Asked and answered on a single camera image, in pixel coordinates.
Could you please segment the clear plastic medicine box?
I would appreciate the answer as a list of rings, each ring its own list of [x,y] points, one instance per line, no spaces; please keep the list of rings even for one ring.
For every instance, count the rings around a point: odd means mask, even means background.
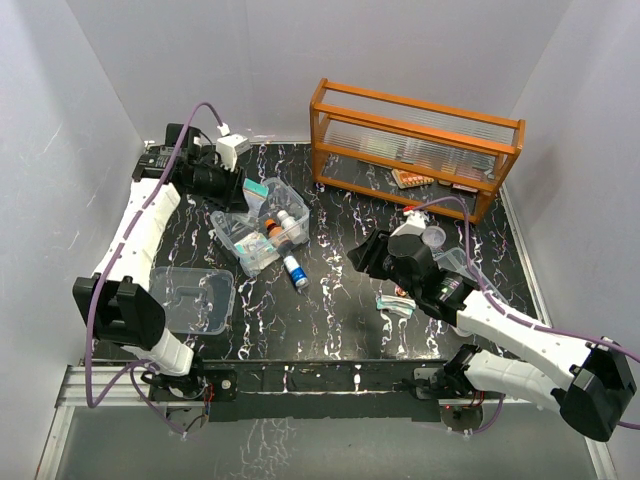
[[[297,221],[299,233],[296,237],[290,237],[284,231],[291,240],[291,247],[296,248],[309,240],[310,210],[302,196],[293,187],[276,177],[263,180],[261,184],[268,187],[269,194],[258,217],[252,217],[248,213],[224,213],[222,211],[214,211],[210,215],[217,240],[238,260],[240,267],[249,277],[256,277],[267,266],[281,258],[277,249],[270,242],[265,228],[265,221],[269,218],[280,225],[277,218],[277,213],[280,210],[286,210]],[[234,244],[251,232],[262,233],[273,246],[273,250],[263,252],[261,255],[256,253],[239,254]]]

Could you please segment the clear compartment organizer tray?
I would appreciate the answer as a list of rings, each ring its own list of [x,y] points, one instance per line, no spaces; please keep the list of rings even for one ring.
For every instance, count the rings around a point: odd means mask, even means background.
[[[455,247],[447,251],[438,251],[434,254],[434,260],[441,269],[452,270],[470,280],[476,281],[474,274],[469,270],[467,265],[466,251],[462,248]],[[490,279],[472,263],[473,271],[481,278],[484,285],[492,292],[492,294],[502,303],[506,304],[506,299],[490,281]]]

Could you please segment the blue white bandage roll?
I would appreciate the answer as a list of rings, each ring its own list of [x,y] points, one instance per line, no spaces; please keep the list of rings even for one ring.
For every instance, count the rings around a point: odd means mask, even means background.
[[[284,257],[283,263],[293,285],[298,291],[306,288],[309,285],[309,280],[306,273],[293,255],[287,255],[286,257]]]

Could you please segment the white medicine bottle green label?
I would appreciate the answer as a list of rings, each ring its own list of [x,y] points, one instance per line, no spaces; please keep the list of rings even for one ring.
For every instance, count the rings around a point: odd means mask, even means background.
[[[290,236],[296,237],[299,233],[296,219],[290,215],[286,210],[280,210],[277,213],[277,218],[280,221],[281,228]]]

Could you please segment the brown bottle orange cap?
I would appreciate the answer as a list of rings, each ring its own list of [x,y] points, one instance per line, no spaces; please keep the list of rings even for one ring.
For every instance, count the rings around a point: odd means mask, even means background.
[[[276,249],[280,250],[290,247],[290,238],[284,232],[284,229],[275,220],[273,220],[272,218],[267,219],[265,221],[265,228],[270,242]]]

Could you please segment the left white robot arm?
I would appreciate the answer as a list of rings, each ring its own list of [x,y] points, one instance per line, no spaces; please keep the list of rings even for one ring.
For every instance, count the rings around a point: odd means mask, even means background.
[[[166,325],[164,308],[149,292],[156,252],[181,198],[191,195],[225,213],[246,213],[244,170],[239,157],[250,148],[247,137],[227,125],[221,136],[203,144],[196,127],[170,123],[162,145],[148,145],[139,157],[129,199],[107,253],[90,277],[79,277],[72,295],[91,341],[114,343],[172,376],[182,397],[194,399],[207,376],[192,365],[193,351]]]

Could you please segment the blue header plastic packet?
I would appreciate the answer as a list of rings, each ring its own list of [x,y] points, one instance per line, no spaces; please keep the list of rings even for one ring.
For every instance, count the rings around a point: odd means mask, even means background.
[[[252,217],[258,217],[262,205],[267,200],[268,187],[246,178],[243,184],[243,194],[249,208],[248,214]]]

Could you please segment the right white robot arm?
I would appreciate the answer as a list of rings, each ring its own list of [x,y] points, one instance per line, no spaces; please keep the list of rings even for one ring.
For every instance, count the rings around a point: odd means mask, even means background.
[[[632,353],[607,338],[560,331],[501,302],[480,279],[440,266],[415,234],[374,230],[348,253],[353,268],[404,290],[429,317],[506,349],[464,345],[434,388],[496,392],[554,411],[581,435],[608,441],[637,392]]]

